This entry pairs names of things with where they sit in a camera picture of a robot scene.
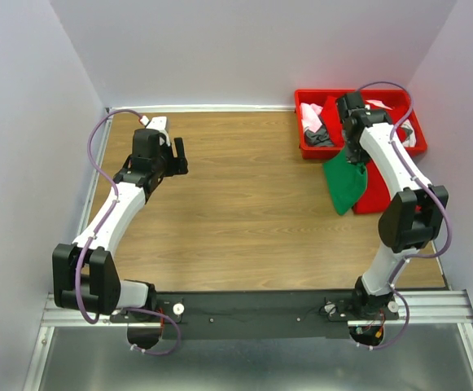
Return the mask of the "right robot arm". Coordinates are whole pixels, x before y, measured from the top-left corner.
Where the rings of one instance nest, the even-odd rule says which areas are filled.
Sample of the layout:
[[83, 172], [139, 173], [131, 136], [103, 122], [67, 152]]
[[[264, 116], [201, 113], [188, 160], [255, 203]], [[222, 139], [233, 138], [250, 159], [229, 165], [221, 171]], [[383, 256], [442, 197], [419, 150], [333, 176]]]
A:
[[406, 264], [438, 236], [449, 193], [445, 187], [433, 185], [418, 169], [391, 117], [383, 109], [368, 108], [360, 91], [338, 98], [337, 109], [344, 128], [346, 167], [360, 168], [373, 162], [391, 197], [378, 222], [378, 252], [352, 294], [353, 313], [366, 318], [387, 309]]

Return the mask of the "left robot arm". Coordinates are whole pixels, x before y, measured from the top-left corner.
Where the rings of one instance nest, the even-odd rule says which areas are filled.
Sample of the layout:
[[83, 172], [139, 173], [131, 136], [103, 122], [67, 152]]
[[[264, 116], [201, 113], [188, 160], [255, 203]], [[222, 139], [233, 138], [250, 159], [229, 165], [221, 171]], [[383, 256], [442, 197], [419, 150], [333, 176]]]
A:
[[134, 132], [132, 152], [112, 178], [112, 188], [92, 222], [71, 244], [52, 253], [54, 300], [59, 308], [110, 315], [115, 310], [153, 310], [150, 283], [120, 279], [114, 255], [129, 224], [165, 178], [188, 172], [182, 138], [163, 130]]

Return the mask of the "green t shirt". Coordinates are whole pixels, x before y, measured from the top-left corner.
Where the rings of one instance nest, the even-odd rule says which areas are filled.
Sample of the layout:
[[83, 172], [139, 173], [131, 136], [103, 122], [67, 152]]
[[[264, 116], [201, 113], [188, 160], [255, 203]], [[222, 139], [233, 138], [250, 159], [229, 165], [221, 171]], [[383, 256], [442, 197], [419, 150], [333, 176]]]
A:
[[343, 216], [363, 196], [368, 173], [364, 163], [352, 163], [346, 149], [325, 162], [323, 172], [335, 211]]

